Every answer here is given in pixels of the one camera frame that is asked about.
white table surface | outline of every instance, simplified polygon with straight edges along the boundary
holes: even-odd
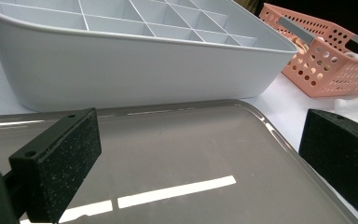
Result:
[[[261,95],[242,100],[259,109],[292,147],[298,150],[309,108],[334,112],[336,99],[353,98],[358,98],[358,96],[309,98],[289,79],[279,74]],[[17,101],[0,64],[0,115],[24,113],[35,112]]]

white plastic tray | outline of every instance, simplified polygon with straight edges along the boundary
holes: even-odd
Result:
[[[260,94],[296,47],[231,0],[2,0],[0,60],[39,111]]]
[[[244,102],[97,113],[103,154],[60,223],[358,223],[268,118]],[[10,170],[11,154],[69,114],[0,116],[0,172]],[[235,183],[196,192],[227,177]],[[167,193],[189,184],[193,193]],[[140,203],[121,206],[127,196]]]

basket hole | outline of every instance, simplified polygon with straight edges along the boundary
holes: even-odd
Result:
[[[329,52],[329,51],[325,51],[325,52],[324,52],[324,58],[328,58],[328,56],[330,56],[330,52]]]
[[[29,158],[29,157],[33,157],[35,154],[36,154],[35,151],[29,151],[29,152],[26,152],[24,156]]]
[[[301,49],[301,48],[298,48],[298,53],[299,54],[305,54],[305,51],[303,49]]]

tray compartment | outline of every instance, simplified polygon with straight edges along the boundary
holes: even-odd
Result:
[[[143,21],[129,0],[80,0],[83,13],[129,21]]]
[[[219,34],[207,31],[196,30],[196,33],[205,41],[215,44],[240,46],[241,44],[227,34]]]
[[[11,18],[46,26],[87,30],[81,14],[0,3],[0,12]]]
[[[241,46],[244,47],[253,47],[257,41],[256,38],[241,35],[232,35],[232,38],[234,38],[236,41],[238,41],[238,43],[241,44]]]
[[[224,27],[226,25],[228,15],[223,15],[223,14],[209,12],[209,11],[204,11],[204,13],[208,15],[212,20],[214,20],[214,22],[219,24],[221,27]]]
[[[124,21],[112,18],[86,16],[86,21],[91,31],[117,33],[124,35],[153,36],[144,22]]]
[[[217,25],[213,20],[211,20],[201,10],[196,10],[188,7],[177,7],[177,6],[172,6],[172,8],[193,29],[225,33],[225,31],[219,25]]]
[[[41,7],[45,9],[81,13],[78,0],[6,0],[1,2],[25,7]]]
[[[224,1],[191,0],[191,2],[201,10],[227,14],[227,3],[225,3]]]
[[[191,1],[189,0],[166,0],[167,3],[169,4],[174,4],[177,6],[182,6],[182,7],[192,7],[192,8],[197,8],[196,5],[194,5]]]
[[[145,22],[188,28],[186,22],[166,3],[131,0]]]
[[[191,29],[156,24],[148,24],[148,26],[156,37],[202,41],[202,39],[196,34],[196,32]]]

screw hole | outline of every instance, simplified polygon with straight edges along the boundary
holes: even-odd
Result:
[[[25,153],[25,157],[33,157],[36,154],[35,151],[29,151],[27,153]]]
[[[337,119],[339,119],[339,120],[344,120],[345,118],[342,117],[342,116],[340,116],[340,115],[337,115]]]

